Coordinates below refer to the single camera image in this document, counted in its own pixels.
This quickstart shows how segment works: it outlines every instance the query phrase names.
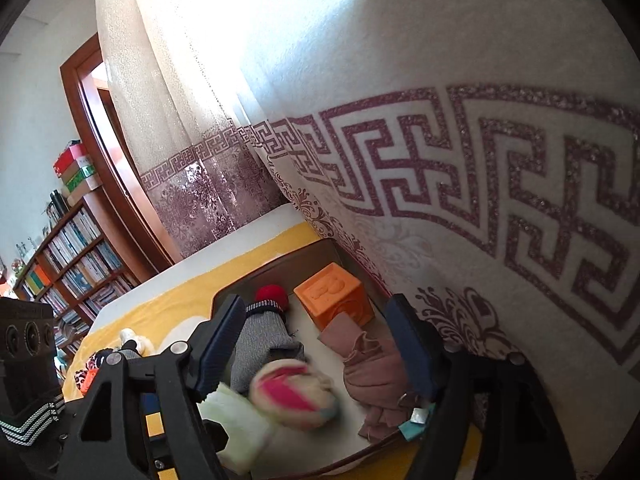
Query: orange cube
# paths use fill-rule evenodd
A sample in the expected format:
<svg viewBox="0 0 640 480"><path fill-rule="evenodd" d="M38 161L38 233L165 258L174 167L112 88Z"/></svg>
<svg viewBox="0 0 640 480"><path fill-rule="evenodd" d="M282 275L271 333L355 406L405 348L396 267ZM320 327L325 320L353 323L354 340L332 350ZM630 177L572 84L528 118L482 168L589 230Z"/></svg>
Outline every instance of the orange cube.
<svg viewBox="0 0 640 480"><path fill-rule="evenodd" d="M349 314L360 326L374 316L360 280L335 263L316 272L293 292L321 331L341 312Z"/></svg>

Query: ceiling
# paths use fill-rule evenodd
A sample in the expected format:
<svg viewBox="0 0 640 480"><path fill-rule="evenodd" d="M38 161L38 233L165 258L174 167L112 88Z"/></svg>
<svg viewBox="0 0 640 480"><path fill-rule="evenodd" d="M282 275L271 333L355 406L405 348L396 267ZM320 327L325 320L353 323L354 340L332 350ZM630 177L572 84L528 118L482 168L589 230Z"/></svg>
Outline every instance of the ceiling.
<svg viewBox="0 0 640 480"><path fill-rule="evenodd" d="M31 0L0 44L0 62L12 62L72 0Z"/></svg>

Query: white plush toy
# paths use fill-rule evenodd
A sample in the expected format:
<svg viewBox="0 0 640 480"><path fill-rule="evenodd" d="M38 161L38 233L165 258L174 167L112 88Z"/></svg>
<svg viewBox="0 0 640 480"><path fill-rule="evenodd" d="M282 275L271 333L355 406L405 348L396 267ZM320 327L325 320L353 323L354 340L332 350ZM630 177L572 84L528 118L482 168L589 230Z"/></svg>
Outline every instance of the white plush toy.
<svg viewBox="0 0 640 480"><path fill-rule="evenodd" d="M148 337L137 335L130 328L123 328L120 330L120 345L124 345L124 343L132 339L136 342L136 351L142 357L147 357L156 353L156 349L154 348L153 343L149 341Z"/></svg>

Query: green box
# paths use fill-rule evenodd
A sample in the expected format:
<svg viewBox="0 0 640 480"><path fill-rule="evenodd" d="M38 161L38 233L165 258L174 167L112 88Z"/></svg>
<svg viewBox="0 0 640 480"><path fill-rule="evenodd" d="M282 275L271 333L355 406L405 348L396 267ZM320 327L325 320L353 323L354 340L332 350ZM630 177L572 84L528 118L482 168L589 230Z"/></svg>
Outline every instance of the green box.
<svg viewBox="0 0 640 480"><path fill-rule="evenodd" d="M92 174L95 174L94 166L85 166L84 168L80 168L80 170L71 178L71 180L66 183L66 188L69 190L69 193L71 193L76 187L78 187L80 183L88 176L92 176Z"/></svg>

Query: wooden bookshelf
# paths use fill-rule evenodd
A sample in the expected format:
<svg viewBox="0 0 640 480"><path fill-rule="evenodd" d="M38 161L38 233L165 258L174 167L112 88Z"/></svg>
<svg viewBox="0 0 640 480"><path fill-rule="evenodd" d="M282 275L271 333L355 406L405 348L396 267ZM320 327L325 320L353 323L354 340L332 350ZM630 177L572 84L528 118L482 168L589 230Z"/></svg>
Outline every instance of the wooden bookshelf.
<svg viewBox="0 0 640 480"><path fill-rule="evenodd" d="M97 231L99 231L97 235L91 234L91 236L94 237L91 240L84 240L90 237L82 236L82 233L78 235L77 227L81 219L78 215L80 212L87 215L88 219L97 228ZM71 243L69 240L70 232L74 236L74 243ZM60 256L61 251L57 246L60 245L61 241L65 242L65 249L68 253L65 254L66 257L62 260L59 257L55 257L60 267L60 270L57 270L47 257L45 251L49 250L49 253L51 253L53 252L52 248L56 248L56 253ZM111 261L102 256L99 249L105 251L105 248L101 244L105 244L116 259L119 260L119 266L113 265L113 267L116 267L115 269L111 268ZM78 277L76 271L78 269L84 269L86 271L87 266L85 263L87 260L95 262L96 258L101 258L100 262L105 264L102 266L101 273L94 273L95 276L92 276L91 280L85 279L83 281ZM44 280L40 280L44 288L39 290L37 294L33 294L31 286L26 283L26 280L29 279L31 283L31 280L33 280L31 271L36 265L38 265L44 275L46 275L49 283L45 284ZM94 270L100 270L97 269L97 266L93 266L92 268ZM86 306L84 302L90 298L95 298L96 294L99 295L101 292L106 294L110 290L115 290L117 294L121 294L122 290L136 287L140 283L146 282L146 280L153 277L156 273L157 271L145 257L142 250L140 250L136 241L131 237L128 229L117 215L102 188L98 188L85 195L80 202L71 207L69 212L51 229L49 235L47 235L40 247L35 251L35 254L25 265L23 272L18 276L14 285L14 291L22 300L38 301L41 303L47 303L48 292L53 289L56 291L58 304L52 305L55 325L58 326L65 317L74 319L72 321L72 326L74 327L72 335L64 341L58 341L56 345L70 358L73 358L75 354L74 348L77 346L76 343L82 341L82 338L89 332L93 324L92 316L95 315L95 312ZM72 291L72 288L76 286L78 290L75 290L75 292ZM62 304L66 304L64 308L59 304L60 299L62 299Z"/></svg>

